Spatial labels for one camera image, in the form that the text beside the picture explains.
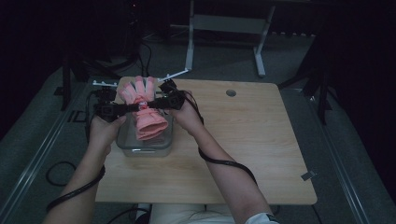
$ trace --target dark background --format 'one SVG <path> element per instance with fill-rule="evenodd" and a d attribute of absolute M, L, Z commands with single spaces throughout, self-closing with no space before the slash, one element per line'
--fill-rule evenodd
<path fill-rule="evenodd" d="M 395 4 L 393 1 L 285 2 L 276 8 L 271 32 L 317 35 L 314 45 L 320 47 L 328 60 L 331 85 L 338 100 L 396 201 L 393 184 Z M 0 137 L 18 119 L 47 77 L 62 65 L 62 57 L 70 46 L 96 60 L 109 62 L 114 55 L 128 57 L 138 50 L 138 44 L 132 40 L 133 34 L 129 34 L 126 45 L 119 37 L 131 31 L 130 21 L 138 18 L 141 25 L 153 27 L 166 38 L 171 22 L 188 24 L 188 8 L 188 1 L 2 1 Z M 257 6 L 234 3 L 225 7 L 223 1 L 209 1 L 197 10 L 208 14 L 264 16 L 264 10 Z"/>

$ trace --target forearm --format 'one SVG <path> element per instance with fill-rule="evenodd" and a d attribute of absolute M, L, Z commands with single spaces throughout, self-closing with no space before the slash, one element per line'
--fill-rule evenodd
<path fill-rule="evenodd" d="M 209 158 L 234 161 L 205 127 L 193 136 L 200 149 Z M 206 164 L 236 223 L 245 223 L 249 217 L 261 212 L 271 213 L 267 201 L 248 173 L 228 165 L 210 162 Z"/>
<path fill-rule="evenodd" d="M 88 150 L 61 196 L 93 181 L 100 173 L 106 156 Z M 91 223 L 98 184 L 53 207 L 44 223 Z"/>

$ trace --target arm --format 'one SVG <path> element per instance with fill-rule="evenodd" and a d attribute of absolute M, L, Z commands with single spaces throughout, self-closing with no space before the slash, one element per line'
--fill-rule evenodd
<path fill-rule="evenodd" d="M 112 123 L 95 117 L 91 124 L 90 143 L 87 151 L 74 172 L 71 180 L 61 193 L 65 195 L 94 180 L 110 153 L 110 144 L 115 140 L 117 131 L 125 117 L 120 117 Z M 91 223 L 98 184 L 52 208 L 44 223 Z"/>
<path fill-rule="evenodd" d="M 216 160 L 234 161 L 205 128 L 189 103 L 185 103 L 179 111 L 171 110 L 170 113 L 177 123 L 194 137 L 206 156 Z M 245 223 L 250 217 L 262 212 L 272 214 L 259 188 L 245 171 L 210 162 L 206 165 L 236 223 Z"/>

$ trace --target pink cloth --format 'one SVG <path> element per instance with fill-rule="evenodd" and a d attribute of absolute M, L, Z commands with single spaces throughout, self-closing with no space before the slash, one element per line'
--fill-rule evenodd
<path fill-rule="evenodd" d="M 148 77 L 146 86 L 143 78 L 135 78 L 134 86 L 131 82 L 124 84 L 119 90 L 121 99 L 127 104 L 150 102 L 155 98 L 154 77 Z M 147 108 L 134 113 L 136 119 L 136 139 L 148 140 L 160 135 L 168 126 L 168 122 L 158 109 Z"/>

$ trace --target sleeve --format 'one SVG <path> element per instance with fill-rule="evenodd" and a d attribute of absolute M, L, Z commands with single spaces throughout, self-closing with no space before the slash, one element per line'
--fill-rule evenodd
<path fill-rule="evenodd" d="M 250 217 L 245 224 L 279 224 L 279 222 L 271 214 L 259 213 Z"/>

